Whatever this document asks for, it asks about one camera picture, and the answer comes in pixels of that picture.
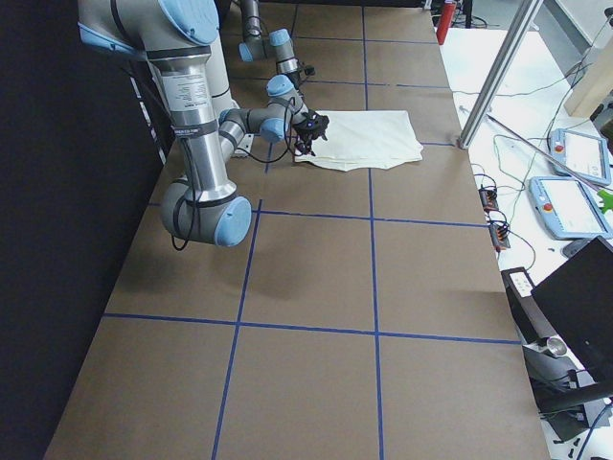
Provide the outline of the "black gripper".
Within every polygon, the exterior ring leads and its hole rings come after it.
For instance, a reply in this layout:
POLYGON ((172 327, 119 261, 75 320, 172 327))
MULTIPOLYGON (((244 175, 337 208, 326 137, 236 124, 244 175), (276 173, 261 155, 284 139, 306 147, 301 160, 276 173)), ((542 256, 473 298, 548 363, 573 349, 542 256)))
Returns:
POLYGON ((318 138, 327 141, 326 131, 329 127, 329 117, 310 110, 303 121, 294 124, 293 127, 298 134, 294 143, 294 155, 296 157, 314 156, 312 141, 318 138))

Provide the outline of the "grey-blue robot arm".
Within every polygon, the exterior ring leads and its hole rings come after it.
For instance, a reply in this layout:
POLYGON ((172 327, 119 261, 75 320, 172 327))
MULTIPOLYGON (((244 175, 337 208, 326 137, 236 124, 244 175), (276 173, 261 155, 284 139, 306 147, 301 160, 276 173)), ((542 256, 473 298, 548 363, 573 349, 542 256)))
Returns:
POLYGON ((293 42, 287 29, 269 33, 263 31, 259 2, 239 1, 241 13, 242 42, 238 45, 241 59, 245 62, 275 59, 278 74, 298 79, 301 66, 294 53, 293 42))
POLYGON ((263 108, 240 108, 232 98, 213 1, 81 1, 79 32, 86 45, 144 61, 152 71, 183 154, 185 173, 166 191, 163 224, 174 240, 235 246, 248 233, 252 207, 237 193, 227 161, 243 139, 270 144, 296 133, 300 153, 325 137, 329 118, 309 108, 300 91, 309 71, 296 58, 290 34, 261 31, 259 4, 239 4, 246 62, 274 58, 263 108))

